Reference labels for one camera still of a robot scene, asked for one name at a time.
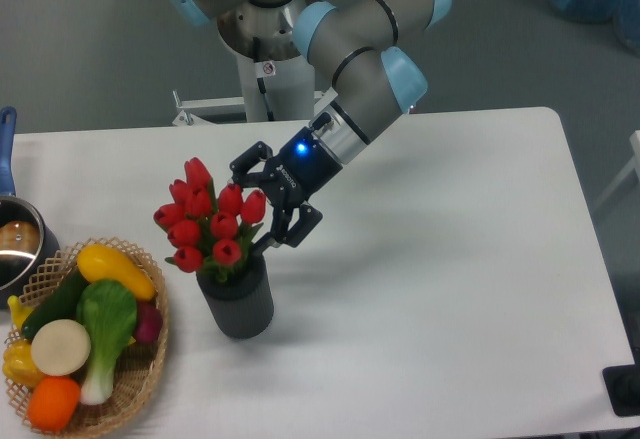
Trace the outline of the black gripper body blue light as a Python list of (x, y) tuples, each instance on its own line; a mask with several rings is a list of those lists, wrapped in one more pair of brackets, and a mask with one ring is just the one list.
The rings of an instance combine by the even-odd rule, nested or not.
[(259, 157), (265, 162), (259, 188), (273, 209), (296, 209), (369, 144), (346, 115), (323, 111), (278, 152), (266, 144), (259, 146)]

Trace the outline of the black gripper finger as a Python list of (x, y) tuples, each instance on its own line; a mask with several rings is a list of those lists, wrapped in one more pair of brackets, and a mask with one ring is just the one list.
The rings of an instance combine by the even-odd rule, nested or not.
[(323, 214), (306, 202), (296, 208), (274, 206), (271, 228), (252, 246), (252, 253), (263, 254), (268, 248), (281, 245), (296, 248), (322, 218)]
[(262, 141), (256, 142), (229, 165), (231, 177), (230, 184), (241, 188), (263, 189), (267, 184), (272, 184), (274, 178), (265, 169), (252, 172), (258, 164), (265, 163), (273, 156), (270, 146)]

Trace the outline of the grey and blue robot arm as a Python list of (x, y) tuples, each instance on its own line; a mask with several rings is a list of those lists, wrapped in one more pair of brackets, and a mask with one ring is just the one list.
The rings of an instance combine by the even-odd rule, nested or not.
[(232, 180), (272, 209), (261, 253), (297, 246), (320, 222), (310, 197), (426, 93), (399, 40), (443, 19), (452, 0), (171, 0), (195, 25), (213, 23), (235, 56), (246, 119), (304, 121), (278, 152), (257, 143)]

